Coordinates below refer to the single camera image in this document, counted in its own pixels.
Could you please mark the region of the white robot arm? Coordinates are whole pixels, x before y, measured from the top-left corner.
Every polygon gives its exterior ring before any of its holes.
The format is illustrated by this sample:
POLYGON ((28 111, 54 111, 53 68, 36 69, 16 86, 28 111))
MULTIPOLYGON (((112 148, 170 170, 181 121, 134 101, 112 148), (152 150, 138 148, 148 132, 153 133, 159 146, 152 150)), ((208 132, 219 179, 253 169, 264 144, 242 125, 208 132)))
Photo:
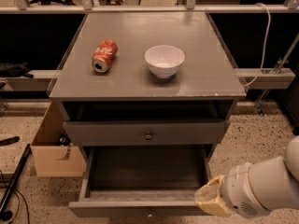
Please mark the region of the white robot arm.
POLYGON ((246 162, 215 176, 195 192, 194 202, 217 217, 264 217, 276 209, 299 209, 299 137, 282 156, 246 162))

